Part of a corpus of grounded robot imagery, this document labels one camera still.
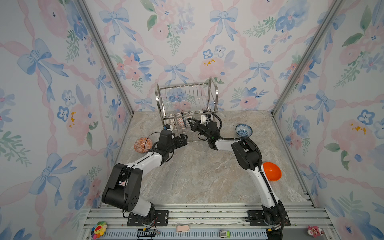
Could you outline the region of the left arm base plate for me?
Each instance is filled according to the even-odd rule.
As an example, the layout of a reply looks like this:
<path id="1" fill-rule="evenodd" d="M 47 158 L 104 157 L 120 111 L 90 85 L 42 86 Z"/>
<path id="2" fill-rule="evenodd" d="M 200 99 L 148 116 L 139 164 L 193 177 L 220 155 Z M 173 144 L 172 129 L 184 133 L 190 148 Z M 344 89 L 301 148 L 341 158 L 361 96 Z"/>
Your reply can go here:
<path id="1" fill-rule="evenodd" d="M 169 221 L 168 210 L 154 210 L 147 217 L 130 213 L 127 226 L 129 227 L 166 227 Z"/>

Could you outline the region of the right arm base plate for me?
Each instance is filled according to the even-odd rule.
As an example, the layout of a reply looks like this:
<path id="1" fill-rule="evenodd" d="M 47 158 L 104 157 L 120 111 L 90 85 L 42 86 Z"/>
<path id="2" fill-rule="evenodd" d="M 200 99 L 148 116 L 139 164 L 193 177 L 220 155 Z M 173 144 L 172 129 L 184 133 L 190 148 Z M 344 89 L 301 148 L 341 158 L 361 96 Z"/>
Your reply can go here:
<path id="1" fill-rule="evenodd" d="M 283 211 L 283 217 L 281 218 L 279 213 L 263 210 L 249 210 L 247 211 L 245 220 L 250 223 L 252 227 L 277 228 L 281 226 L 281 223 L 284 224 L 284 227 L 291 226 L 290 218 L 285 211 Z"/>

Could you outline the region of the orange patterned bowl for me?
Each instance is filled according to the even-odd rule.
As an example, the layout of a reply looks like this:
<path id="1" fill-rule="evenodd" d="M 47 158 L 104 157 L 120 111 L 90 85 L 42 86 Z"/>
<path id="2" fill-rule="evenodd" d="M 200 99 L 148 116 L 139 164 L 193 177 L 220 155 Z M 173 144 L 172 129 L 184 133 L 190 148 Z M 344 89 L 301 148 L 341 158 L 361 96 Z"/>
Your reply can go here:
<path id="1" fill-rule="evenodd" d="M 149 138 L 140 138 L 136 140 L 134 144 L 134 150 L 137 153 L 144 154 L 147 153 L 153 146 L 153 142 Z"/>

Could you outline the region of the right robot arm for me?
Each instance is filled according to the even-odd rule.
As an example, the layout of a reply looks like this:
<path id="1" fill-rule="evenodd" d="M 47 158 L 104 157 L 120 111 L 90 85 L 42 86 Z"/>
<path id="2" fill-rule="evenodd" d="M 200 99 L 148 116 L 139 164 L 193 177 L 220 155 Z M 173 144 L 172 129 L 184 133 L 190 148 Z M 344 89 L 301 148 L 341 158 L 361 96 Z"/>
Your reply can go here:
<path id="1" fill-rule="evenodd" d="M 271 228 L 272 232 L 282 231 L 289 221 L 287 211 L 282 201 L 275 194 L 264 170 L 262 152 L 257 144 L 249 137 L 224 138 L 220 131 L 222 121 L 202 123 L 193 118 L 188 119 L 193 132 L 204 136 L 212 150 L 230 151 L 238 164 L 251 176 L 261 197 L 263 214 L 261 220 Z"/>

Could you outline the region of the blue white floral bowl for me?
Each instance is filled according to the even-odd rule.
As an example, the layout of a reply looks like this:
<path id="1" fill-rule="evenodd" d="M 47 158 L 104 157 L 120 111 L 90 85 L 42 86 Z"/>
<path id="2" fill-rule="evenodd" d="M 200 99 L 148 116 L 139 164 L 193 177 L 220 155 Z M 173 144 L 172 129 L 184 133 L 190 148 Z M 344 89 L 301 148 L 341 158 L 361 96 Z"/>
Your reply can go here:
<path id="1" fill-rule="evenodd" d="M 235 131 L 239 137 L 250 137 L 253 134 L 253 129 L 247 124 L 238 124 Z"/>

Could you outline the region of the dark blue patterned bowl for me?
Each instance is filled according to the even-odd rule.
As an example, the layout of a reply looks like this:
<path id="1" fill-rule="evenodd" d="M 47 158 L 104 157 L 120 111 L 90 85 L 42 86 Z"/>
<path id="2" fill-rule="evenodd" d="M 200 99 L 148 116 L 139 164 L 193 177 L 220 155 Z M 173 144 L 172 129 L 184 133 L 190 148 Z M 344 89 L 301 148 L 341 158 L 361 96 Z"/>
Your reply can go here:
<path id="1" fill-rule="evenodd" d="M 177 123 L 178 123 L 178 125 L 179 125 L 181 128 L 184 128 L 184 127 L 185 127 L 185 123 L 184 123 L 183 118 L 177 118 Z"/>

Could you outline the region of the white maroon patterned bowl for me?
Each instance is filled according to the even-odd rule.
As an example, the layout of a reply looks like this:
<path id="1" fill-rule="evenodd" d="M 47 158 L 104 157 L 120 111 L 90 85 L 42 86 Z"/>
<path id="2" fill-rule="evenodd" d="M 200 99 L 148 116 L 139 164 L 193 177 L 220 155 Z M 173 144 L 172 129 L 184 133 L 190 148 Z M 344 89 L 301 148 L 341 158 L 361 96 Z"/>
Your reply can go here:
<path id="1" fill-rule="evenodd" d="M 175 120 L 169 119 L 170 125 L 174 128 L 175 127 Z"/>

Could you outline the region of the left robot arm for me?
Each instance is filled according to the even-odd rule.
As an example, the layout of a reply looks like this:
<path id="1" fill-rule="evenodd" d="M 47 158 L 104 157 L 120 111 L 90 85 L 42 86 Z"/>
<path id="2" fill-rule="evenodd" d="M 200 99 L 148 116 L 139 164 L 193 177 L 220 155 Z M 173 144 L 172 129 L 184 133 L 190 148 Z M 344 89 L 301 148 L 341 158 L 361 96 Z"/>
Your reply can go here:
<path id="1" fill-rule="evenodd" d="M 136 218 L 143 226 L 155 223 L 155 206 L 141 197 L 143 177 L 168 162 L 176 149 L 188 144 L 188 136 L 175 135 L 170 129 L 160 132 L 159 140 L 147 154 L 130 164 L 116 164 L 102 194 L 102 203 L 122 210 L 124 218 Z"/>

